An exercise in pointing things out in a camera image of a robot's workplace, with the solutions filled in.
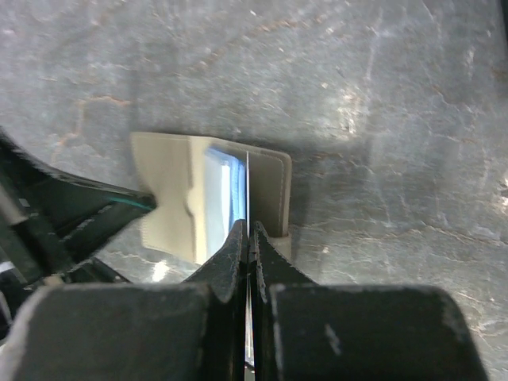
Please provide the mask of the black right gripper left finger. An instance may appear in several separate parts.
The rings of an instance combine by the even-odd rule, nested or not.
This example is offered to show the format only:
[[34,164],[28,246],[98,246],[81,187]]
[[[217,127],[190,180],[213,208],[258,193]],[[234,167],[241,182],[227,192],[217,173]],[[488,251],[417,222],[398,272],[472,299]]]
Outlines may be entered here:
[[42,287],[1,351],[4,380],[242,380],[246,224],[185,281]]

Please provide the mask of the beige leather card holder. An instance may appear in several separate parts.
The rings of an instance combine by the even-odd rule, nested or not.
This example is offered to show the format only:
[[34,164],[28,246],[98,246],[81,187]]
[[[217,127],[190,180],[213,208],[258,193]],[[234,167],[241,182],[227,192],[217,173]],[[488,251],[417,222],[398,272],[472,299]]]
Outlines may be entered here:
[[292,160],[285,152],[216,137],[135,132],[130,135],[140,188],[156,208],[142,219],[146,248],[204,264],[246,221],[246,155],[250,218],[291,258],[289,211]]

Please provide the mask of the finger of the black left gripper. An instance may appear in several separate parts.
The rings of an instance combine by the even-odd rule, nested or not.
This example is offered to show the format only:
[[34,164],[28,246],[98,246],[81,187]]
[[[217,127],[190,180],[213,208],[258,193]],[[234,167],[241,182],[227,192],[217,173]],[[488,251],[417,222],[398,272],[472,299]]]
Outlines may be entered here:
[[155,208],[149,193],[57,170],[1,132],[1,255],[22,285],[74,271]]

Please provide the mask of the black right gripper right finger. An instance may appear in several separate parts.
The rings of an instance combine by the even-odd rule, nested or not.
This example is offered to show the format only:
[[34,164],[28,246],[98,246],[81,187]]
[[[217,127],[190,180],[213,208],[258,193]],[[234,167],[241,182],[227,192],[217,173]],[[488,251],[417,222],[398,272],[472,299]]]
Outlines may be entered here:
[[426,285],[320,285],[251,227],[258,380],[485,380],[461,309]]

